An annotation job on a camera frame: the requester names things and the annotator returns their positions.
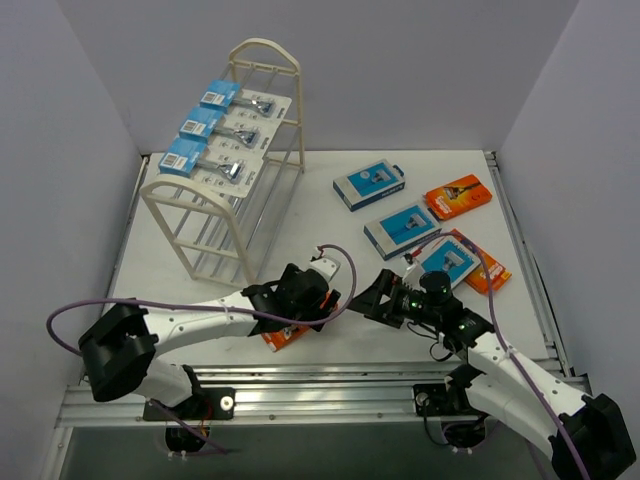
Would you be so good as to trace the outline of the orange Gillette Fusion box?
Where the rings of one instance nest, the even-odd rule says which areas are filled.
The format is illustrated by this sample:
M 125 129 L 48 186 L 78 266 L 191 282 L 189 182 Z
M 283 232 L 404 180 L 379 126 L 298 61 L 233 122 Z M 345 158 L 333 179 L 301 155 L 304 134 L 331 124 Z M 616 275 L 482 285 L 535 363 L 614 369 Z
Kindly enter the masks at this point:
M 336 290 L 327 293 L 325 300 L 320 305 L 321 312 L 326 316 L 333 313 L 338 308 L 340 296 L 341 294 Z M 261 337 L 272 352 L 278 352 L 305 335 L 309 330 L 308 326 L 286 325 L 279 331 L 262 333 Z

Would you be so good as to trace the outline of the blue Gillette razor blister pack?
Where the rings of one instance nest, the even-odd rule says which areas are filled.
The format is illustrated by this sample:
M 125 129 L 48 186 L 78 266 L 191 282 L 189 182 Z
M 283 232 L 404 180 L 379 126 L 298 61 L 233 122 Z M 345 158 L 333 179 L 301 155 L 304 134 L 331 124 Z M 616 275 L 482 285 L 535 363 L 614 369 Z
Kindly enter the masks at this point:
M 205 89 L 199 106 L 224 114 L 251 120 L 275 122 L 282 120 L 292 99 L 243 88 L 239 83 L 214 80 Z

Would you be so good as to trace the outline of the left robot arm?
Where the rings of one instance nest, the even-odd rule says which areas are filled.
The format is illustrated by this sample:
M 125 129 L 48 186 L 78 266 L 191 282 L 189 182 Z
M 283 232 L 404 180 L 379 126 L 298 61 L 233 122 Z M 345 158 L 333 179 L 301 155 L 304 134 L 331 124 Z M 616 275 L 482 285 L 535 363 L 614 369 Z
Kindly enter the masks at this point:
M 194 417 L 202 389 L 193 369 L 167 363 L 169 351 L 226 337 L 253 337 L 319 323 L 340 297 L 329 282 L 338 264 L 317 258 L 302 270 L 288 264 L 282 276 L 251 285 L 188 310 L 152 313 L 117 303 L 78 342 L 92 395 L 109 402 L 137 394 L 162 403 L 179 419 Z

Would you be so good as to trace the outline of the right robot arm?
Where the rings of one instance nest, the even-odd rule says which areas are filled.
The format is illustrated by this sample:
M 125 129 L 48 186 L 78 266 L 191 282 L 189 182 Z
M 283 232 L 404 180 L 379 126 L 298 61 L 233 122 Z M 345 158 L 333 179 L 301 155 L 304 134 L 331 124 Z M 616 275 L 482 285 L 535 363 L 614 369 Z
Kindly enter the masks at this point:
M 431 328 L 462 365 L 445 379 L 444 400 L 498 420 L 535 446 L 560 479 L 617 479 L 637 455 L 618 404 L 592 397 L 530 360 L 497 326 L 465 307 L 441 271 L 416 289 L 388 269 L 349 304 L 352 311 L 398 328 Z

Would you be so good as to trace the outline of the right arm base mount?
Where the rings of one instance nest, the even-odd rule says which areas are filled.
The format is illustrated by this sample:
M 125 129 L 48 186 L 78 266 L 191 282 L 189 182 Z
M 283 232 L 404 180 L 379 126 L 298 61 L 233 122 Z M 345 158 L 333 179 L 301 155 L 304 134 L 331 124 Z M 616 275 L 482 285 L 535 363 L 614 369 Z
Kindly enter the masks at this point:
M 444 383 L 414 384 L 412 394 L 418 416 L 489 416 L 485 410 L 473 407 L 466 391 L 459 387 L 447 387 Z

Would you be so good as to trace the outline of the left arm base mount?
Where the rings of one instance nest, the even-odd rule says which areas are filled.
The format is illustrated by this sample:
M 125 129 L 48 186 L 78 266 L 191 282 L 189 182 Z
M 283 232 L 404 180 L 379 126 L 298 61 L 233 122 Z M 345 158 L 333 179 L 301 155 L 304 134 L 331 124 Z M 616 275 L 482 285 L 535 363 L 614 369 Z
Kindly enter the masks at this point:
M 236 390 L 231 387 L 204 388 L 168 410 L 185 421 L 231 420 L 234 418 Z

